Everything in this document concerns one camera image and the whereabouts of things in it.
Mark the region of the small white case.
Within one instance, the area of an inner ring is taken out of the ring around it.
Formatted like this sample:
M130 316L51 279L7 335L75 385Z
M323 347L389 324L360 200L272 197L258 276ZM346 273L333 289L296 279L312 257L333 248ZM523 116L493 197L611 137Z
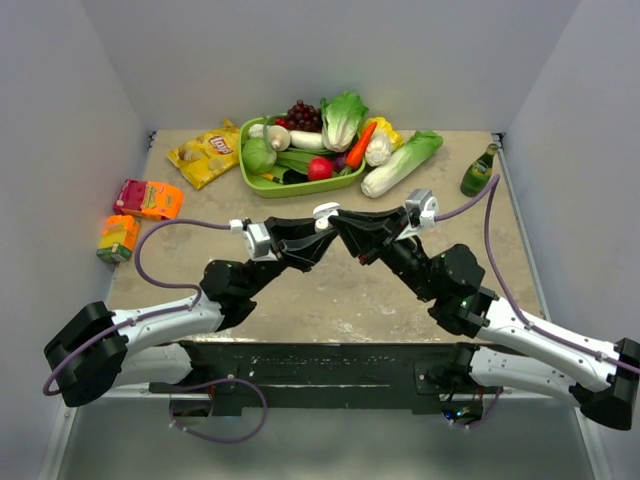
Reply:
M337 202L328 202L315 207L312 212L315 231L321 232L330 229L329 218L338 215L339 209L340 204Z

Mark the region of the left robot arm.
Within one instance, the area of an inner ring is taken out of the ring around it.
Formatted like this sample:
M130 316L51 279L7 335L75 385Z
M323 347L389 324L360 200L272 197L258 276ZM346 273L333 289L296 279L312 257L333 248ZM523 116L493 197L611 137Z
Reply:
M207 368L178 340L243 323L264 287L288 268L310 271L337 236L328 221L315 218L234 219L222 228L242 234L248 261L210 262L202 280L187 286L192 295L177 301L131 310L110 310L102 301L85 305L44 348L51 368L44 395L78 407L144 381L200 390Z

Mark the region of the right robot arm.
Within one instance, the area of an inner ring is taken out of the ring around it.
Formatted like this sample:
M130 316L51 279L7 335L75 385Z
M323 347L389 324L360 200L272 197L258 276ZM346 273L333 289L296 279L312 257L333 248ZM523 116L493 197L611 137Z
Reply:
M423 206L409 201L383 213L337 209L326 222L361 264L382 261L430 303L429 315L441 328L482 340L480 346L461 346L456 362L446 367L452 390L513 387L565 400L602 426L630 430L639 390L638 343L597 340L523 312L508 292L483 287L485 271L463 244L428 256L418 235L442 218L429 198Z

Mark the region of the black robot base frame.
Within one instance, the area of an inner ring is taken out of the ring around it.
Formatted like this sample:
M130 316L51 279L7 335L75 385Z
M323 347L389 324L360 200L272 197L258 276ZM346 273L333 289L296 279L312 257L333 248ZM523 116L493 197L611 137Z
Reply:
M245 408L408 410L465 425L489 410L493 387L470 376L468 343L182 342L187 376L155 381L154 394L202 394L217 416Z

